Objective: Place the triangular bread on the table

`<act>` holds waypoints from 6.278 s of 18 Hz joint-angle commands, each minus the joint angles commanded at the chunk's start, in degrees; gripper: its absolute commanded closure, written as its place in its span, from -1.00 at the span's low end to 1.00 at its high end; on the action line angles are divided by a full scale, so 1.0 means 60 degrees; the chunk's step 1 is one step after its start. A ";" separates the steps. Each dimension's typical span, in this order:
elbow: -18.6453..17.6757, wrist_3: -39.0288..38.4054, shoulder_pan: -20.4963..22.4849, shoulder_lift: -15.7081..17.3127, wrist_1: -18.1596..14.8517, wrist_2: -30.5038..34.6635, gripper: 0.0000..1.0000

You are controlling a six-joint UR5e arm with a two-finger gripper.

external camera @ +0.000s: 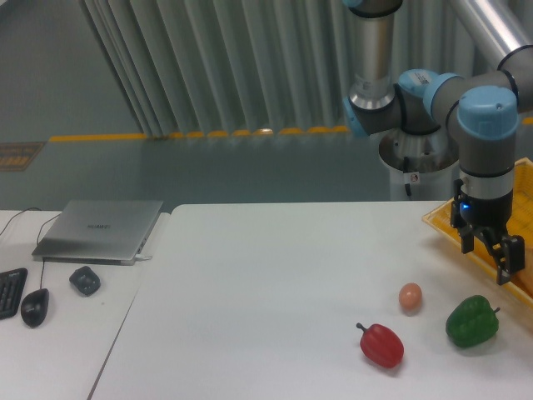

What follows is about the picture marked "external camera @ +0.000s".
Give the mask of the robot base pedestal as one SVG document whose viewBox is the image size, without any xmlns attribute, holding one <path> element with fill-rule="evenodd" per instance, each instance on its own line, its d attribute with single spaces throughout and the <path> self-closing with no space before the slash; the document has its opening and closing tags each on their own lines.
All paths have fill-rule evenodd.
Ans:
<svg viewBox="0 0 533 400">
<path fill-rule="evenodd" d="M 446 130 L 417 136 L 393 129 L 381 139 L 378 152 L 389 171 L 392 201 L 451 198 L 458 147 Z"/>
</svg>

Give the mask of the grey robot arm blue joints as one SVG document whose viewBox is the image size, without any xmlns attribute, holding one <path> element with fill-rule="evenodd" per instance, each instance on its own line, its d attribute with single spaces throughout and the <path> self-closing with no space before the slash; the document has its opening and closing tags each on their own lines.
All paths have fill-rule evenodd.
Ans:
<svg viewBox="0 0 533 400">
<path fill-rule="evenodd" d="M 451 161 L 482 180 L 510 173 L 521 113 L 532 109 L 532 40 L 502 1 L 450 6 L 493 67 L 474 77 L 416 68 L 391 78 L 400 1 L 345 1 L 362 54 L 343 101 L 360 136 L 397 129 L 414 138 L 443 133 Z"/>
</svg>

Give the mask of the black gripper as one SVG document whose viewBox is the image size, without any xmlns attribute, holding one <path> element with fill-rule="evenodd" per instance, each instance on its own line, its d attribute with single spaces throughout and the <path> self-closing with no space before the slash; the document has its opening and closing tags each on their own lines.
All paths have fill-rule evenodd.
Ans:
<svg viewBox="0 0 533 400">
<path fill-rule="evenodd" d="M 461 252 L 475 249 L 475 238 L 491 247 L 496 263 L 496 283 L 509 283 L 525 268 L 525 241 L 509 235 L 515 174 L 480 177 L 462 172 L 453 182 L 450 225 L 459 233 Z"/>
</svg>

